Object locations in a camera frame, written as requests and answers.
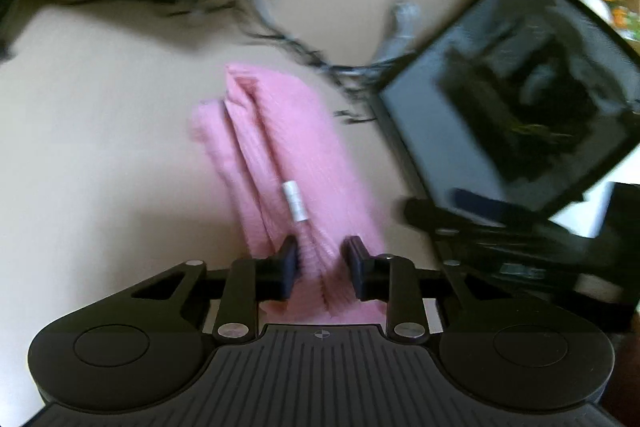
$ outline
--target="beige table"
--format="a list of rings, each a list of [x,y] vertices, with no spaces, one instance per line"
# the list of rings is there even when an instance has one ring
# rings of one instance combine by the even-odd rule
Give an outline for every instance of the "beige table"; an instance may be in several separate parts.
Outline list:
[[[269,1],[282,25],[341,63],[370,59],[392,2]],[[417,1],[428,34],[469,0]],[[243,253],[223,184],[186,123],[199,100],[223,94],[226,62],[297,74],[344,108],[278,49],[245,44],[225,15],[193,28],[135,2],[31,16],[0,67],[2,427],[42,405],[26,354],[47,323],[186,259],[223,267]],[[406,187],[375,124],[337,128],[391,215]],[[431,264],[418,233],[390,220],[385,236],[394,253]]]

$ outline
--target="metal screw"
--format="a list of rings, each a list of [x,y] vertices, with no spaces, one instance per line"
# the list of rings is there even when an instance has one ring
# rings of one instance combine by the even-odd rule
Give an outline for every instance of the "metal screw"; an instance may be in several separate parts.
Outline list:
[[[249,332],[244,324],[229,322],[218,328],[218,334],[226,339],[241,339]]]
[[[415,322],[403,322],[398,324],[394,328],[394,331],[396,332],[396,335],[400,335],[401,337],[408,339],[419,339],[425,333],[424,326]]]

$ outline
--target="pink cloth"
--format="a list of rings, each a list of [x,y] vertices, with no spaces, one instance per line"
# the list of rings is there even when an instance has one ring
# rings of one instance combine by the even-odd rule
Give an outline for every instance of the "pink cloth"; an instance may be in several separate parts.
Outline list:
[[[196,138],[223,177],[249,251],[264,258],[293,233],[301,276],[286,303],[262,306],[267,322],[384,323],[383,305],[359,302],[340,245],[359,235],[383,253],[374,206],[350,165],[316,94],[293,76],[252,66],[226,67],[224,100],[200,105]],[[294,223],[282,183],[295,180],[308,221]]]

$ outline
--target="black monitor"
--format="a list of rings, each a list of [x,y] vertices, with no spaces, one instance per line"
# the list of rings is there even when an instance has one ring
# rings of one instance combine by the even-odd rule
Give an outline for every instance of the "black monitor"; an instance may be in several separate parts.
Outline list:
[[[477,0],[372,105],[435,206],[550,217],[638,145],[639,99],[638,54],[580,1]]]

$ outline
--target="ribbed surface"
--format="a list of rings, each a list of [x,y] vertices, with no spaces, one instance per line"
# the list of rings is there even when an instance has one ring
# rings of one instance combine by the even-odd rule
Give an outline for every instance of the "ribbed surface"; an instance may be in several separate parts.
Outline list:
[[[254,343],[219,349],[196,384],[152,409],[98,416],[55,405],[28,424],[30,427],[614,425],[592,406],[529,417],[478,403],[440,374],[427,350],[389,342],[372,326],[269,326]]]

